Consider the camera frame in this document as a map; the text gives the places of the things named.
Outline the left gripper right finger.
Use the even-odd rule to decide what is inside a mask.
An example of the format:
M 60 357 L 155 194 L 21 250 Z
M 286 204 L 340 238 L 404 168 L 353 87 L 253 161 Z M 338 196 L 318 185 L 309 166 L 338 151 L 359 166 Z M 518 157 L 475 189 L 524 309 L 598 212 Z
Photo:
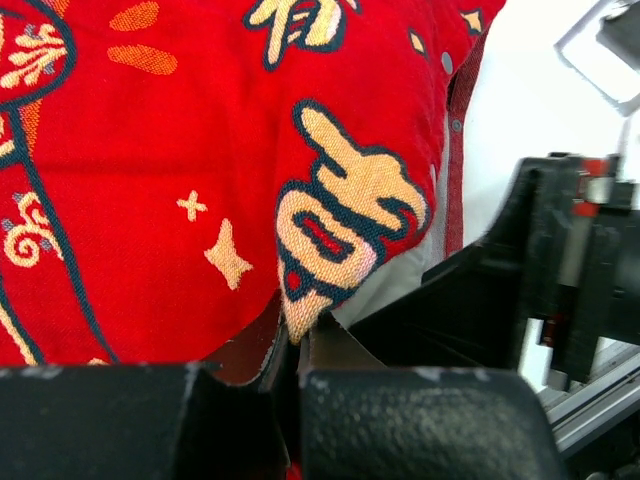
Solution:
M 517 373 L 384 366 L 328 318 L 298 364 L 305 479 L 565 479 L 537 395 Z

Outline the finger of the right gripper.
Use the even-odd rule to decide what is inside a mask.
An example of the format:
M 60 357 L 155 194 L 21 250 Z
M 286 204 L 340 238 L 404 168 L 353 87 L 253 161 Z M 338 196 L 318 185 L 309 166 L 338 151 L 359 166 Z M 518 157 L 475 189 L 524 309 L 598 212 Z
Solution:
M 489 231 L 436 267 L 420 286 L 351 327 L 389 366 L 514 370 L 525 321 L 518 314 L 538 176 L 519 173 Z

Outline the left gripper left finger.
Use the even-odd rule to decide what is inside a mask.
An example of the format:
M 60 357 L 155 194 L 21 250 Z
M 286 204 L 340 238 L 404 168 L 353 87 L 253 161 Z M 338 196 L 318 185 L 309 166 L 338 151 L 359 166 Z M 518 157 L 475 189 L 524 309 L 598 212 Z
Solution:
M 282 479 L 280 300 L 199 362 L 1 372 L 5 479 Z

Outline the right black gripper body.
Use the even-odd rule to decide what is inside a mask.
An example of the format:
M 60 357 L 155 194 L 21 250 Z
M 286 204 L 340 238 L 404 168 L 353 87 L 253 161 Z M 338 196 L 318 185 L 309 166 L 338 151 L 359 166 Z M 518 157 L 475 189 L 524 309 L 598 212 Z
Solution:
M 551 349 L 545 383 L 586 383 L 600 338 L 639 342 L 637 186 L 618 154 L 528 159 L 536 192 L 517 319 L 539 319 Z

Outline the white pillow insert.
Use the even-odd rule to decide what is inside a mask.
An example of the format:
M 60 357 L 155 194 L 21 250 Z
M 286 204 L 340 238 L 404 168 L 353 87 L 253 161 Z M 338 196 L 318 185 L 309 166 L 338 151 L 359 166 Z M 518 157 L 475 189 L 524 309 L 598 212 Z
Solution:
M 376 270 L 359 290 L 332 311 L 335 319 L 349 328 L 421 285 L 422 275 L 445 259 L 445 231 L 448 206 L 449 146 L 442 152 L 437 177 L 437 208 L 424 239 L 414 248 L 394 257 Z

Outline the red printed pillowcase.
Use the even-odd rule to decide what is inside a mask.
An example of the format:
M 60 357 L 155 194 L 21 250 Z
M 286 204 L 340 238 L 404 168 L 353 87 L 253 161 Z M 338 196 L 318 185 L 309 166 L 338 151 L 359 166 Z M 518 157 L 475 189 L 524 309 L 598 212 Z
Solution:
M 5 1 L 1 362 L 292 339 L 416 247 L 500 1 Z

